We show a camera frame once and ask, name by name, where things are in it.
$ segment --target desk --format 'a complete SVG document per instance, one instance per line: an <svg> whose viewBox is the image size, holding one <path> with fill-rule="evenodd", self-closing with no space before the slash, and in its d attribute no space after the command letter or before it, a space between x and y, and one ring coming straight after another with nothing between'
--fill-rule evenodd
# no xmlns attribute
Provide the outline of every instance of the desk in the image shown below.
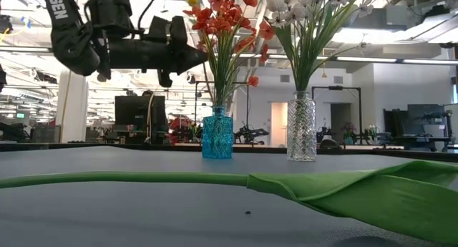
<svg viewBox="0 0 458 247"><path fill-rule="evenodd" d="M232 160L204 160L199 152L80 147L2 152L0 161L6 178L91 170L317 173L409 159L319 155L297 163L285 154L234 153ZM0 199L2 246L443 246L226 185L68 183L4 189Z"/></svg>

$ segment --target clear glass vase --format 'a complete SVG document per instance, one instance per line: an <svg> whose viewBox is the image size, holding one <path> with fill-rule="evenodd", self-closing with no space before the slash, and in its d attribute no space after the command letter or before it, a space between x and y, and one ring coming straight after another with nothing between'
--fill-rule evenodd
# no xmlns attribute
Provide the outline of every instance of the clear glass vase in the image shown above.
<svg viewBox="0 0 458 247"><path fill-rule="evenodd" d="M225 116L224 107L212 107L213 116L203 119L202 156L204 158L232 158L233 119Z"/></svg>
<svg viewBox="0 0 458 247"><path fill-rule="evenodd" d="M287 156L294 161L316 160L316 106L305 92L288 102Z"/></svg>

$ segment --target white column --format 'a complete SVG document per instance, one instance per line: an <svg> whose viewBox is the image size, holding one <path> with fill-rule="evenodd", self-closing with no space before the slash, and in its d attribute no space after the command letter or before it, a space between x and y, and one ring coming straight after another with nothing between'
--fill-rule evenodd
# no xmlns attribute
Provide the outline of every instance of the white column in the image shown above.
<svg viewBox="0 0 458 247"><path fill-rule="evenodd" d="M59 78L56 125L60 125L60 143L85 141L87 98L86 77L63 69Z"/></svg>

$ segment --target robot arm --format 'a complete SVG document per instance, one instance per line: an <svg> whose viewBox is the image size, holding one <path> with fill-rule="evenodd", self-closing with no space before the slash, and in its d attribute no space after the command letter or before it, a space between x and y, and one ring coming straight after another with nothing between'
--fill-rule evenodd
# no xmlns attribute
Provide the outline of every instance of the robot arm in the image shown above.
<svg viewBox="0 0 458 247"><path fill-rule="evenodd" d="M181 16L171 22L155 16L144 34L130 21L130 0L89 0L84 5L85 24L74 0L45 2L52 21L54 56L74 73L89 76L98 71L111 79L111 69L156 69L161 86L170 87L169 73L181 74L207 61L206 53L187 45Z"/></svg>

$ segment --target gray table surface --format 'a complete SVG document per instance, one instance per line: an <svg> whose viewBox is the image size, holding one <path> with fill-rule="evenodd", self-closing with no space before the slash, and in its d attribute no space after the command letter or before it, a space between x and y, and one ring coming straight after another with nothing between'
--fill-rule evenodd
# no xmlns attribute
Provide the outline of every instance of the gray table surface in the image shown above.
<svg viewBox="0 0 458 247"><path fill-rule="evenodd" d="M313 173L365 170L409 160L85 147L0 152L0 178L93 170ZM458 182L452 185L458 189ZM67 183L0 190L0 246L443 246L350 218L322 215L242 187L172 183Z"/></svg>

